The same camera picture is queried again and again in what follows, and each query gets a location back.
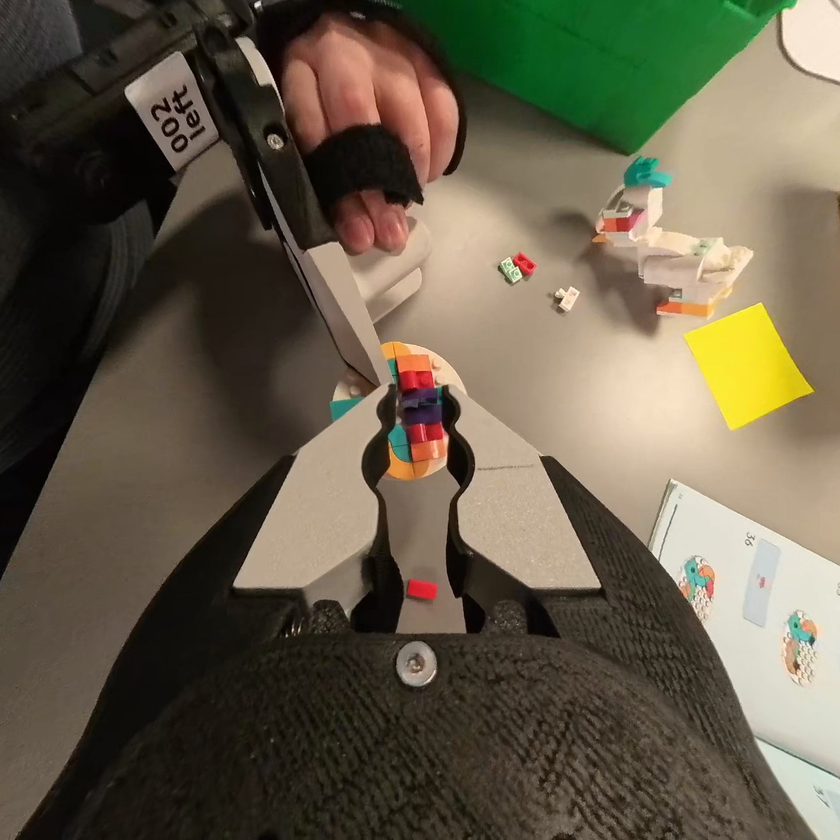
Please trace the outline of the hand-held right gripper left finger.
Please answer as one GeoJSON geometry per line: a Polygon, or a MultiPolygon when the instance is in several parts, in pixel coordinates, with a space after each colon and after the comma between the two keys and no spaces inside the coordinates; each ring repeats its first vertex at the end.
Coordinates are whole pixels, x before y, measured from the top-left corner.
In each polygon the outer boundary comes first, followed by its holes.
{"type": "Polygon", "coordinates": [[[372,592],[365,566],[386,532],[377,487],[395,420],[396,388],[382,385],[298,450],[234,579],[237,593],[332,601],[351,614],[372,592]]]}

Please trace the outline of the yellow sticky note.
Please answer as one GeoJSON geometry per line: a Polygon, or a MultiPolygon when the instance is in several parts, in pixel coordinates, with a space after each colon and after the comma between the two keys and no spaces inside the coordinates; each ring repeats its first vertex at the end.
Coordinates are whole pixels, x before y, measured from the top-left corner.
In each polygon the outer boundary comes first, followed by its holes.
{"type": "Polygon", "coordinates": [[[762,303],[688,331],[685,341],[731,431],[814,393],[762,303]]]}

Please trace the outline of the stack of green storage bins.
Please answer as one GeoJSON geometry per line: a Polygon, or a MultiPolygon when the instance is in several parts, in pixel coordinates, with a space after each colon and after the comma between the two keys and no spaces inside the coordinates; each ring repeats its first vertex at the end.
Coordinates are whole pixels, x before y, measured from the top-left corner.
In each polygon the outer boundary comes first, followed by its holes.
{"type": "Polygon", "coordinates": [[[639,151],[795,1],[405,1],[458,70],[639,151]]]}

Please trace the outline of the person's left hand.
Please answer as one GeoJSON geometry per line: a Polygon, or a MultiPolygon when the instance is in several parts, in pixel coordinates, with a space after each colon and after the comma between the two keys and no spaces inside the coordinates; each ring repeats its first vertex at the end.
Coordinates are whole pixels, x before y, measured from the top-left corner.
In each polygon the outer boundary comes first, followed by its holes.
{"type": "Polygon", "coordinates": [[[354,125],[380,123],[407,147],[421,187],[455,158],[455,92],[436,63],[386,23],[320,16],[274,60],[290,131],[302,153],[354,125]]]}

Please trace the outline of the white lego model with coloured bricks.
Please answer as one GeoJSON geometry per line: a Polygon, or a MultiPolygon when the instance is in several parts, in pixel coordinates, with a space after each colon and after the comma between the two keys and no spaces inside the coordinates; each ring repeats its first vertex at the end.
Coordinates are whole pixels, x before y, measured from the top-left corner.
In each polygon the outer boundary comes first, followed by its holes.
{"type": "Polygon", "coordinates": [[[381,345],[395,386],[395,423],[388,435],[385,478],[411,481],[444,468],[448,433],[444,426],[445,386],[464,383],[439,353],[399,341],[381,345]]]}

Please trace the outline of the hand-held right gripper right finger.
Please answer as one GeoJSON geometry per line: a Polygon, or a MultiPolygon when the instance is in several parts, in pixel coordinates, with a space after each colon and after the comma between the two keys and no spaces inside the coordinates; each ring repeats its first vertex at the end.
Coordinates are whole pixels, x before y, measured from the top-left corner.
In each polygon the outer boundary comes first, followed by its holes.
{"type": "Polygon", "coordinates": [[[534,601],[601,583],[540,452],[454,385],[443,391],[447,572],[457,597],[534,601]]]}

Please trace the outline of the lego instruction booklet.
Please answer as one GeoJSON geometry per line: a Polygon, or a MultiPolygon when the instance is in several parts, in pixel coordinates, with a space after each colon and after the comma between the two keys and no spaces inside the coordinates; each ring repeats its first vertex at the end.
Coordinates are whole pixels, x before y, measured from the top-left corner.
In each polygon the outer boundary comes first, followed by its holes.
{"type": "Polygon", "coordinates": [[[670,480],[648,547],[705,627],[759,749],[839,837],[839,567],[670,480]]]}

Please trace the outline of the white rounded stand base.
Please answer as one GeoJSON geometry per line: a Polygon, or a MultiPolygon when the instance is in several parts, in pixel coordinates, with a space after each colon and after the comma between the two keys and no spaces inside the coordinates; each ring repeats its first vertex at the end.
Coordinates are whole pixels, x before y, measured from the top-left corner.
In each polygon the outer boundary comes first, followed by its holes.
{"type": "Polygon", "coordinates": [[[780,16],[781,46],[795,69],[839,84],[839,2],[798,1],[780,16]]]}

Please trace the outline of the white lego bird model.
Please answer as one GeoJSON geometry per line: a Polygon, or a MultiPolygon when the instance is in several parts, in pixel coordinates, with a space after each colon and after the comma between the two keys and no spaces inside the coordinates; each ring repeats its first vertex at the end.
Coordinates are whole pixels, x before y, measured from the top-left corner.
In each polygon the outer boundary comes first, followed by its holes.
{"type": "Polygon", "coordinates": [[[635,262],[638,278],[662,293],[657,315],[709,320],[732,294],[753,251],[729,246],[721,237],[660,227],[665,189],[672,181],[658,159],[638,156],[598,213],[591,241],[635,262]]]}

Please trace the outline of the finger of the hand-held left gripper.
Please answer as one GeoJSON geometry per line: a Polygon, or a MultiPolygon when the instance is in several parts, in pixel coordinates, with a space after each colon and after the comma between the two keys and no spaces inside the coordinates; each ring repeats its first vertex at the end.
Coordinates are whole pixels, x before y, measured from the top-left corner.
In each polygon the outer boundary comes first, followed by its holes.
{"type": "Polygon", "coordinates": [[[341,359],[374,386],[385,383],[385,357],[343,248],[308,250],[308,286],[341,359]]]}
{"type": "Polygon", "coordinates": [[[350,359],[350,322],[345,311],[343,273],[339,256],[343,251],[336,239],[314,248],[300,246],[288,224],[280,225],[280,234],[292,267],[321,316],[342,360],[350,359]]]}

